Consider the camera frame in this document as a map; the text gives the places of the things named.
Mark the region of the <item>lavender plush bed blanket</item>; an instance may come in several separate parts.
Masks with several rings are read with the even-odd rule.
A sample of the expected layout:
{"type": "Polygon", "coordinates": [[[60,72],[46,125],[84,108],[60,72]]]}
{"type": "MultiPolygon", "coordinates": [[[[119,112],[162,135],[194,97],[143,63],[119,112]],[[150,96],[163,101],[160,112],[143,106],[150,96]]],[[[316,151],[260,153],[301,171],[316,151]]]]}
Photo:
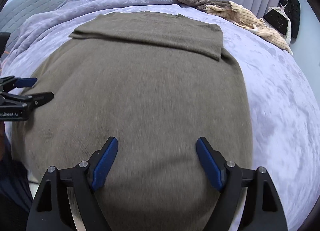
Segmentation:
{"type": "Polygon", "coordinates": [[[66,41],[71,29],[51,27],[32,39],[27,39],[28,30],[45,24],[51,14],[70,11],[76,13],[71,27],[98,14],[138,11],[181,14],[219,25],[224,44],[244,74],[253,125],[253,164],[263,163],[270,170],[289,230],[304,228],[319,197],[319,106],[289,53],[175,0],[67,0],[22,24],[16,44],[1,58],[2,73],[32,73],[66,41]]]}

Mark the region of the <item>dark brown fleece garment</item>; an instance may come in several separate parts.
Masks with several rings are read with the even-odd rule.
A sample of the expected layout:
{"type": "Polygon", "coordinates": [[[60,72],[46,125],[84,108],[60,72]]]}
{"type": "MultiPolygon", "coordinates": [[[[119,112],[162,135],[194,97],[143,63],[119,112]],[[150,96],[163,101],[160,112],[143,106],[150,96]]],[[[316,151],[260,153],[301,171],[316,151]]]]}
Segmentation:
{"type": "Polygon", "coordinates": [[[223,9],[231,9],[231,5],[225,0],[177,0],[178,2],[196,8],[202,12],[206,11],[207,5],[214,5],[223,9]]]}

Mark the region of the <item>cream striped garment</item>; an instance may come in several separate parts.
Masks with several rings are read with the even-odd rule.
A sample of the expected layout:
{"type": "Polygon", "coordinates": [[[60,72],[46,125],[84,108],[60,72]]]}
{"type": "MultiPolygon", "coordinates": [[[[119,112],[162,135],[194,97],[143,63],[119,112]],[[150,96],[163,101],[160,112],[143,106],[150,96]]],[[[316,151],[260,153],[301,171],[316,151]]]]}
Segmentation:
{"type": "Polygon", "coordinates": [[[263,38],[267,42],[272,43],[281,50],[286,50],[290,55],[293,55],[293,52],[285,39],[276,29],[267,26],[263,18],[257,18],[249,9],[246,9],[233,1],[228,1],[228,3],[229,6],[226,7],[217,4],[208,4],[205,6],[206,13],[224,18],[263,38]]]}

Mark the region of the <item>black hanging jacket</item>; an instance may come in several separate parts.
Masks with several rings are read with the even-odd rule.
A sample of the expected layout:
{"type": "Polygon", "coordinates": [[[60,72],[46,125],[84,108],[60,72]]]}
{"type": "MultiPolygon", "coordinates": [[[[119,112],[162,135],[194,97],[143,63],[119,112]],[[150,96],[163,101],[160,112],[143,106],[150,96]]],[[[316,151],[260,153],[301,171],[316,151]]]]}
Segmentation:
{"type": "Polygon", "coordinates": [[[291,37],[297,39],[300,27],[300,3],[298,0],[279,0],[281,6],[291,22],[291,37]]]}

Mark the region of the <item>olive brown knit sweater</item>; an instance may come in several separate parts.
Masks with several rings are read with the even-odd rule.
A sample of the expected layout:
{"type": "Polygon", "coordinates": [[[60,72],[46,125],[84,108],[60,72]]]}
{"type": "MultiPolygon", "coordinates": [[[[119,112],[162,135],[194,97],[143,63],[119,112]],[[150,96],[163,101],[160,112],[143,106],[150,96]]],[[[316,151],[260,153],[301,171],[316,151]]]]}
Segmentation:
{"type": "Polygon", "coordinates": [[[252,164],[244,78],[216,24],[180,14],[100,15],[35,71],[53,92],[12,125],[12,153],[40,180],[87,159],[108,137],[119,150],[97,199],[113,230],[203,230],[219,196],[196,154],[199,137],[252,164]]]}

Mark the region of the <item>black sparkly hanging garment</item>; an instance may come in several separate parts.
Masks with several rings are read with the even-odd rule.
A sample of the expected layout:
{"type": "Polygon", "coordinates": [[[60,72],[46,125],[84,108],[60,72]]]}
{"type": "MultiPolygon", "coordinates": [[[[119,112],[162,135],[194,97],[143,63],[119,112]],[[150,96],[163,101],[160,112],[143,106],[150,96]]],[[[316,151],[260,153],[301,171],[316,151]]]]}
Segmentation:
{"type": "Polygon", "coordinates": [[[282,7],[269,7],[263,19],[269,27],[274,28],[280,33],[287,45],[291,43],[291,21],[282,7]]]}

